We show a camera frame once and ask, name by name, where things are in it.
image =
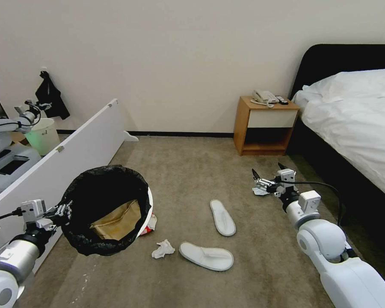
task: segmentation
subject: carpet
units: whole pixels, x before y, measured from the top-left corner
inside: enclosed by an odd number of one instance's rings
[[[333,307],[281,202],[251,190],[251,168],[272,178],[277,162],[297,170],[287,156],[240,157],[227,138],[145,136],[125,142],[111,164],[132,168],[148,182],[156,231],[110,257],[79,255],[62,236],[19,307]],[[304,180],[300,172],[297,179]],[[216,230],[209,207],[215,198],[235,221],[232,237]],[[335,222],[324,205],[320,212]],[[151,258],[165,239],[176,252]],[[234,265],[226,272],[199,267],[178,253],[183,241],[228,249]]]

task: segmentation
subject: black baseboard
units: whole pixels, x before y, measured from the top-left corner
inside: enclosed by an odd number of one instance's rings
[[[196,133],[196,132],[152,132],[129,130],[134,136],[167,136],[167,137],[212,137],[212,138],[233,138],[234,133]]]
[[[65,134],[65,135],[71,135],[74,133],[76,130],[57,130],[57,133],[59,134]]]

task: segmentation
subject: white bucket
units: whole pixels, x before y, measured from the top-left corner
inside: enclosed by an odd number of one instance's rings
[[[41,156],[46,155],[60,143],[59,135],[54,126],[54,120],[50,118],[41,118],[25,136],[30,145],[35,148]]]

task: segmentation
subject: nightstand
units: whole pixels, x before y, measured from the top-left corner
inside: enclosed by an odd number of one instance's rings
[[[299,107],[274,104],[274,108],[251,103],[241,96],[235,118],[234,144],[240,155],[285,155]]]

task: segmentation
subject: white telephone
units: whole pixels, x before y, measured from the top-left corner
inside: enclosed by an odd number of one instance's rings
[[[270,91],[254,90],[252,92],[252,98],[258,103],[264,104],[275,104],[279,102],[275,95],[272,94]]]

